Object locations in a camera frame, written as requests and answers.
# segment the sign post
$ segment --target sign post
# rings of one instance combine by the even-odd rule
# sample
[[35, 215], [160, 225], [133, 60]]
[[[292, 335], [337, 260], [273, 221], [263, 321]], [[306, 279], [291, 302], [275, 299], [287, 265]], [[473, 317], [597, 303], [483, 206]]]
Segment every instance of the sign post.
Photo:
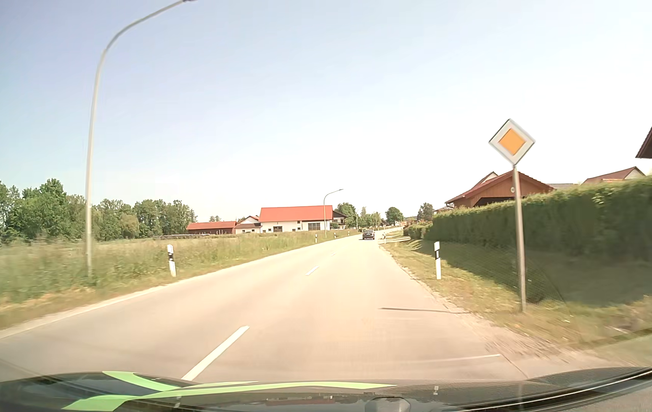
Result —
[[174, 245], [168, 245], [166, 249], [169, 252], [169, 270], [171, 271], [171, 276], [176, 277], [176, 263], [174, 263]]
[[527, 154], [535, 140], [514, 120], [508, 119], [488, 141], [499, 154], [512, 164], [516, 220], [516, 273], [519, 275], [519, 296], [522, 299], [522, 312], [527, 309], [527, 264], [524, 257], [524, 221], [522, 219], [522, 188], [519, 184], [519, 171], [516, 165]]
[[435, 249], [435, 278], [440, 280], [440, 242], [436, 242], [433, 249]]

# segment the car hood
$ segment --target car hood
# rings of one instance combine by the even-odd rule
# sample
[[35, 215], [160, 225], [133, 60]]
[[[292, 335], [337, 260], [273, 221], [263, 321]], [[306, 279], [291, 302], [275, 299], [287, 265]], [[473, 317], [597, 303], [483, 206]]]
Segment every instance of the car hood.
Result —
[[45, 375], [0, 383], [1, 406], [51, 410], [511, 410], [619, 394], [652, 382], [652, 370], [601, 368], [520, 381], [319, 380], [196, 383], [134, 372]]

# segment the tall grass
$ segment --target tall grass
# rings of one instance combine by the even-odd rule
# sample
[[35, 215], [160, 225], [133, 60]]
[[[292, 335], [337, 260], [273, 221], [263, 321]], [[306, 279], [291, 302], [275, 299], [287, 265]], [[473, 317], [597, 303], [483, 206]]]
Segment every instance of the tall grass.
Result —
[[[320, 232], [319, 242], [324, 241]], [[334, 239], [330, 231], [325, 240]], [[337, 231], [340, 238], [347, 231]], [[18, 304], [70, 290], [166, 283], [172, 280], [166, 245], [174, 246], [177, 279], [312, 245], [313, 232], [243, 234], [183, 240], [116, 240], [98, 243], [87, 276], [83, 243], [33, 243], [0, 249], [0, 305]]]

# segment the white building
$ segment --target white building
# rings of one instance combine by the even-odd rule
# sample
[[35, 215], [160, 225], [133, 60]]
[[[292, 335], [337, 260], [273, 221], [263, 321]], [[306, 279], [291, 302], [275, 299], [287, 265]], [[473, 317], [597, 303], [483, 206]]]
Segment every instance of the white building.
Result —
[[234, 233], [262, 233], [259, 216], [247, 216], [234, 226]]
[[323, 230], [324, 216], [326, 229], [330, 230], [332, 220], [334, 229], [343, 223], [344, 215], [333, 210], [330, 204], [318, 206], [292, 206], [287, 208], [260, 209], [260, 228], [267, 232], [299, 232], [302, 230]]

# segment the sky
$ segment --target sky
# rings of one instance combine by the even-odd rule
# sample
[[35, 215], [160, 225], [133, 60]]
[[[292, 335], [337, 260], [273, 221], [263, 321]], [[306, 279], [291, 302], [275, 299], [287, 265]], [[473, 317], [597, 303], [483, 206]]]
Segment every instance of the sky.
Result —
[[[0, 179], [84, 194], [95, 69], [171, 0], [0, 0]], [[348, 201], [414, 216], [511, 165], [576, 183], [638, 166], [652, 2], [186, 2], [103, 67], [93, 202], [181, 200], [199, 220]]]

